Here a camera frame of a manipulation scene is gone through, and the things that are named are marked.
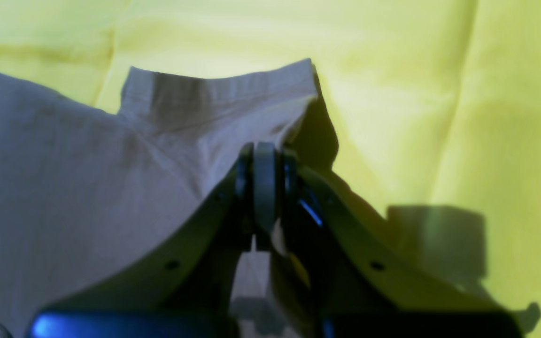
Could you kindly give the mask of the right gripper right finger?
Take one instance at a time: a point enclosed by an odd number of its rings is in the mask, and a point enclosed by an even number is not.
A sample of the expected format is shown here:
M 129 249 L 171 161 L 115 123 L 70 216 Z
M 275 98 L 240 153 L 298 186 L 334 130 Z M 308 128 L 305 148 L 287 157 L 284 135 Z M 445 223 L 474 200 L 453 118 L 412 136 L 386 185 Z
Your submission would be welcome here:
M 513 315 L 398 257 L 320 175 L 280 152 L 281 225 L 307 272 L 316 338 L 521 338 Z

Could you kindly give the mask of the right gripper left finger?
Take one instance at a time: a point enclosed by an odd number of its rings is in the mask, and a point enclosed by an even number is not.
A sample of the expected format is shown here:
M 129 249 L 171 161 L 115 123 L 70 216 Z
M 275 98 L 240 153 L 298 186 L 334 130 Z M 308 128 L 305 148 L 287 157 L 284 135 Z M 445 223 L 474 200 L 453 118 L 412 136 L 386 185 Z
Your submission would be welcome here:
M 139 261 L 40 310 L 28 338 L 240 338 L 228 312 L 242 253 L 271 247 L 277 150 L 247 143 L 178 231 Z

